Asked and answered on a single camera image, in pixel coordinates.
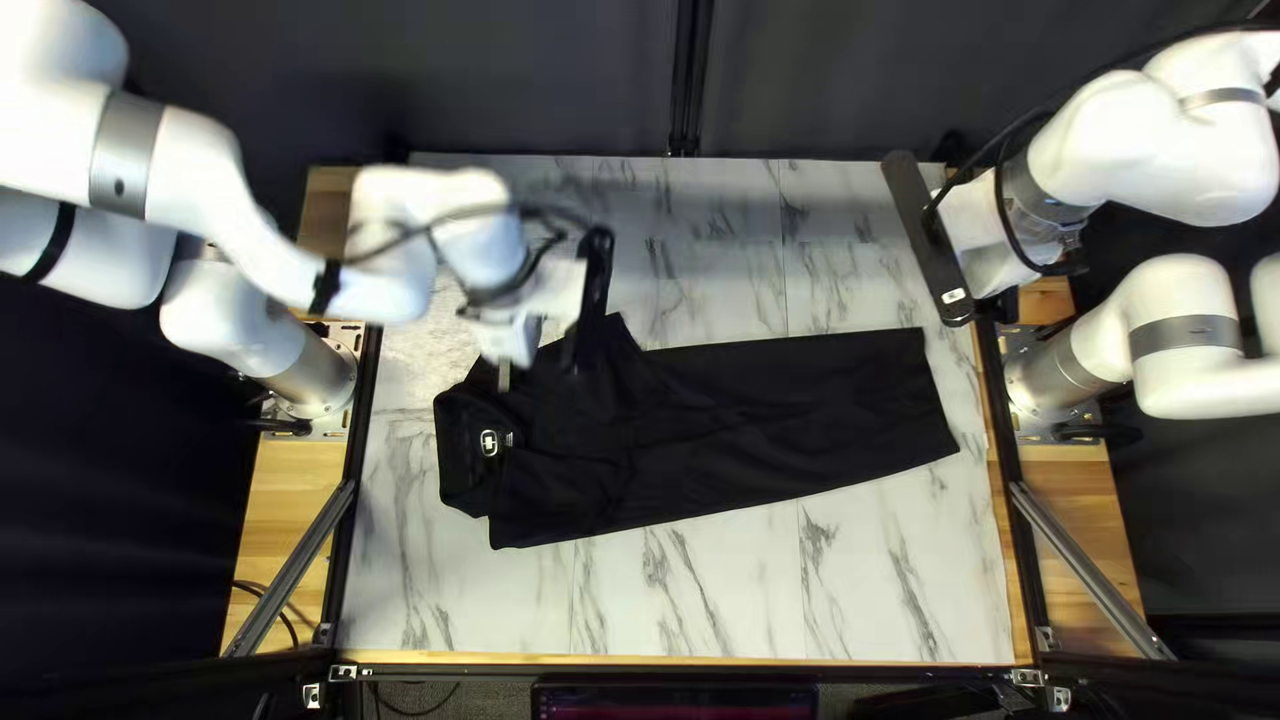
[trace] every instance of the black shirt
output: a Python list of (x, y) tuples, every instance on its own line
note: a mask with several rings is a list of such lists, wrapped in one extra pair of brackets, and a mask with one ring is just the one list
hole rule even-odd
[(956, 452), (919, 328), (643, 351), (609, 315), (498, 393), (477, 360), (435, 398), (440, 498), (531, 547), (790, 500)]

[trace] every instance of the logo on shirt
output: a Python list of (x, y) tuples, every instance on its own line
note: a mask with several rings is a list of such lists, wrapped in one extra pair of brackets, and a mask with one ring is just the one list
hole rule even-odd
[(485, 457), (493, 457), (498, 455), (498, 433), (494, 430), (483, 430), (480, 433), (480, 452)]

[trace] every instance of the wooden table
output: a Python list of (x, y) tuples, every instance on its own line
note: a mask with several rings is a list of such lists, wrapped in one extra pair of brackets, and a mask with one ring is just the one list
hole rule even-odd
[[(347, 211), (355, 168), (312, 168), (302, 209), (298, 245), (308, 250), (338, 256), (346, 237)], [(1024, 324), (1048, 324), (1074, 313), (1071, 291), (1064, 278), (1046, 278), (1023, 288), (1020, 295)], [(1004, 487), (995, 452), (995, 438), (988, 427), (988, 470), (996, 520), (1005, 555), (1009, 607), (1014, 628), (1016, 664), (1032, 661), (1027, 619), (1023, 614), (1021, 585), (1014, 561), (1012, 537), (1004, 500)], [(346, 445), (293, 443), (265, 439), (259, 447), (257, 466), (250, 491), (248, 511), (241, 537), (236, 577), (269, 583), (284, 559), (302, 537), (316, 511), (342, 477)], [(1023, 475), (1032, 491), (1066, 527), (1075, 541), (1089, 553), (1102, 571), (1140, 612), (1142, 600), (1129, 556), (1120, 503), (1105, 446), (1023, 447)], [(1135, 656), (1133, 647), (1111, 626), (1084, 591), (1083, 584), (1059, 560), (1053, 551), (1037, 542), (1041, 577), (1044, 584), (1050, 621), (1062, 648), (1071, 652)], [(321, 553), (328, 555), (328, 546)], [(285, 612), (298, 626), (303, 642), (310, 637), (306, 620), (320, 616), (324, 594), (325, 566), (314, 562)], [(234, 591), (228, 609), (224, 646), (234, 635), (255, 598)], [(280, 623), (262, 643), (260, 652), (285, 650), (288, 634)], [(518, 656), (513, 653), (425, 652), (425, 651), (344, 651), (355, 662), (648, 662), (648, 664), (733, 664), (726, 659), (682, 657), (617, 657), (617, 656)], [(777, 661), (748, 660), (746, 664)]]

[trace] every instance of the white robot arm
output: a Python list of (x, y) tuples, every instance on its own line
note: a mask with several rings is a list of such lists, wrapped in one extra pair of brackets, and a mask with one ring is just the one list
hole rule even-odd
[[(492, 172), (364, 169), (351, 202), (358, 232), (346, 260), (326, 260), (256, 205), (229, 129), (120, 90), (128, 49), (101, 13), (22, 0), (5, 1), (3, 19), (0, 270), (129, 309), (168, 275), (165, 336), (259, 379), (298, 416), (340, 407), (353, 368), (280, 304), (408, 322), (426, 311), (443, 261), (471, 293), (504, 288), (466, 318), (494, 363), (527, 366), (544, 316), (576, 319), (585, 263), (545, 258), (530, 273), (520, 218)], [(202, 241), (170, 270), (179, 233)]]
[(1138, 406), (1192, 420), (1280, 413), (1280, 255), (1253, 268), (1251, 295), (1263, 356), (1244, 357), (1231, 283), (1199, 255), (1164, 255), (1129, 273), (1069, 328), (1005, 368), (1021, 413), (1064, 421), (1068, 411), (1133, 380)]
[[(1080, 87), (1002, 168), (1005, 206), (1028, 258), (1056, 260), (1106, 201), (1201, 227), (1261, 213), (1280, 179), (1262, 90), (1277, 61), (1280, 32), (1224, 32)], [(975, 297), (1039, 277), (1009, 247), (993, 181), (987, 170), (938, 205)]]

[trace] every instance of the white marble tabletop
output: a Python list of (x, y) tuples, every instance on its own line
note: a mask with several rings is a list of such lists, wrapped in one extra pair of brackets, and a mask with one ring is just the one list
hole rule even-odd
[[(440, 502), (431, 400), (477, 351), (438, 281), (388, 328), (339, 643), (361, 650), (1007, 664), (974, 348), (938, 322), (876, 163), (416, 155), (617, 234), (611, 311), (645, 347), (922, 327), (961, 451), (820, 495), (489, 548)], [(941, 182), (941, 168), (925, 168)], [(548, 328), (544, 341), (562, 328)]]

